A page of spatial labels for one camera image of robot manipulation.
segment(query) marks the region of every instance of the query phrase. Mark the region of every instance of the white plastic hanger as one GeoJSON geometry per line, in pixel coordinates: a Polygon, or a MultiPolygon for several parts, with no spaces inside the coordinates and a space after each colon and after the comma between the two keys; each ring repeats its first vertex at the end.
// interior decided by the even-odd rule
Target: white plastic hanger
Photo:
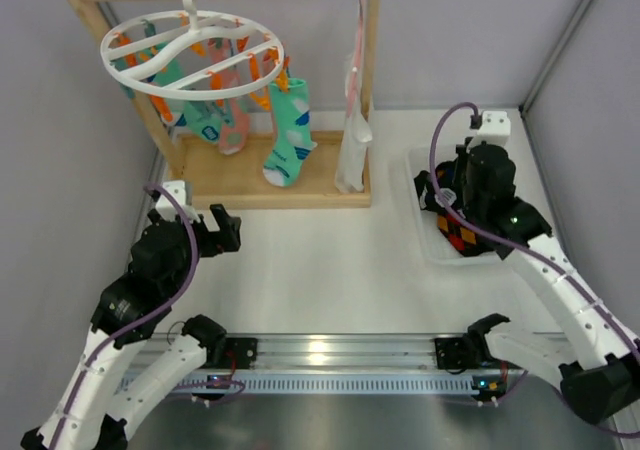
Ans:
{"type": "Polygon", "coordinates": [[[184,7],[183,11],[152,13],[127,20],[113,28],[107,35],[105,35],[100,45],[100,53],[102,55],[103,64],[111,76],[123,85],[143,93],[162,98],[191,101],[221,100],[246,95],[263,88],[278,76],[284,62],[284,48],[280,40],[275,37],[274,33],[269,29],[252,20],[241,18],[236,15],[202,10],[199,11],[193,0],[182,0],[182,5],[184,7]],[[180,19],[183,18],[185,12],[189,18],[188,26],[162,32],[127,45],[111,48],[114,40],[118,38],[119,35],[136,26],[144,24],[145,21],[154,22],[158,20],[180,19]],[[216,24],[225,22],[233,24],[234,28],[215,26],[216,24]],[[222,62],[209,65],[202,70],[196,71],[176,82],[173,82],[170,85],[158,87],[145,81],[145,79],[155,75],[166,67],[181,52],[196,43],[208,41],[211,38],[239,40],[249,37],[255,33],[261,33],[263,35],[264,41],[262,43],[251,48],[245,48],[242,52],[227,58],[222,62]],[[118,58],[122,58],[125,55],[133,54],[162,43],[166,43],[162,50],[146,62],[136,65],[135,67],[118,70],[113,64],[114,60],[117,60],[118,58]],[[245,60],[249,60],[253,55],[258,56],[273,48],[278,52],[276,64],[267,75],[262,76],[262,78],[258,80],[238,87],[219,90],[191,90],[189,88],[185,88],[191,87],[201,80],[210,78],[211,72],[221,72],[226,68],[238,65],[245,60]]]}

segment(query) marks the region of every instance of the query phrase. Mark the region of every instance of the circular sock hanger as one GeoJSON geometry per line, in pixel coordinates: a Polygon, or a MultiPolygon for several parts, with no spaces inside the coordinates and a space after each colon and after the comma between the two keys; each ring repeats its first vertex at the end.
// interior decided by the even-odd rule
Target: circular sock hanger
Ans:
{"type": "Polygon", "coordinates": [[[156,97],[174,100],[212,101],[235,98],[256,92],[275,80],[280,74],[285,59],[284,48],[280,40],[269,29],[253,20],[236,15],[197,10],[193,0],[182,0],[182,4],[184,10],[150,13],[132,18],[112,28],[104,36],[100,44],[100,56],[105,68],[113,78],[126,87],[156,97]],[[188,25],[137,41],[122,38],[125,33],[130,32],[132,29],[137,27],[144,28],[149,23],[163,20],[184,21],[185,13],[189,19],[188,25]],[[226,25],[232,25],[235,28],[229,28],[226,25]],[[199,43],[206,45],[206,42],[211,38],[242,40],[258,34],[262,35],[262,43],[254,44],[251,47],[247,45],[237,54],[213,65],[207,65],[176,82],[159,87],[146,81],[193,45],[199,43]],[[153,57],[147,61],[128,68],[123,68],[121,65],[116,66],[117,60],[160,44],[164,45],[164,47],[155,52],[153,57]],[[263,54],[268,53],[274,55],[275,65],[269,73],[259,76],[252,82],[217,90],[194,90],[192,88],[199,81],[210,79],[212,73],[221,72],[226,68],[251,59],[262,61],[263,54]]]}

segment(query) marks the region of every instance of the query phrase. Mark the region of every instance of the white panel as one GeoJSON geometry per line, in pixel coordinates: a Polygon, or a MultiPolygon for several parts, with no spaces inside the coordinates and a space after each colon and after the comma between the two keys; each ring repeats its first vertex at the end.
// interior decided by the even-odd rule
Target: white panel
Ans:
{"type": "MultiPolygon", "coordinates": [[[[375,102],[382,107],[522,102],[578,0],[381,0],[375,102]]],[[[314,108],[343,106],[357,0],[204,0],[278,34],[314,108]]],[[[181,8],[118,2],[118,16],[181,8]]]]}
{"type": "Polygon", "coordinates": [[[121,274],[153,146],[65,0],[0,0],[0,447],[44,422],[121,274]]]}
{"type": "Polygon", "coordinates": [[[572,261],[640,331],[638,0],[598,0],[531,113],[572,261]]]}

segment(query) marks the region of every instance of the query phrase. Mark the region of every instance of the wooden base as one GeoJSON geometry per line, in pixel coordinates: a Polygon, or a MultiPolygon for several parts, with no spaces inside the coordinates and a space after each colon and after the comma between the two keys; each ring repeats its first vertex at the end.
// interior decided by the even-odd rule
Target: wooden base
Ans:
{"type": "Polygon", "coordinates": [[[273,135],[251,134],[245,148],[222,155],[218,147],[195,135],[179,135],[184,170],[177,176],[193,186],[193,205],[206,209],[222,203],[229,209],[355,208],[371,206],[369,165],[365,165],[364,192],[341,194],[333,184],[342,132],[312,132],[318,146],[304,162],[290,187],[275,187],[264,178],[262,165],[273,148],[273,135]]]}

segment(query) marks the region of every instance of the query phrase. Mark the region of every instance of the white robotic arm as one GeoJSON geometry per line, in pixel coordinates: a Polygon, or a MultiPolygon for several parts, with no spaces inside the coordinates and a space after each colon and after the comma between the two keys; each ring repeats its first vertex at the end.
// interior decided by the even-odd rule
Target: white robotic arm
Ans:
{"type": "Polygon", "coordinates": [[[62,400],[44,425],[24,435],[22,448],[124,449],[144,418],[180,380],[205,362],[219,362],[226,331],[198,315],[185,323],[182,335],[129,388],[114,396],[134,357],[186,290],[198,259],[240,248],[240,219],[230,217],[221,205],[212,205],[219,230],[208,231],[190,205],[185,182],[167,182],[152,196],[156,201],[149,212],[152,224],[131,248],[127,272],[102,292],[80,363],[62,400]]]}
{"type": "Polygon", "coordinates": [[[431,144],[430,171],[435,172],[435,144],[446,118],[472,108],[475,136],[456,147],[451,186],[462,196],[459,215],[431,180],[435,201],[520,275],[547,308],[567,342],[547,339],[494,314],[471,325],[465,335],[478,364],[514,363],[558,388],[568,405],[589,423],[599,423],[640,399],[640,340],[597,297],[562,251],[551,227],[530,204],[515,196],[515,164],[502,148],[510,134],[506,112],[477,113],[460,104],[445,114],[431,144]]]}

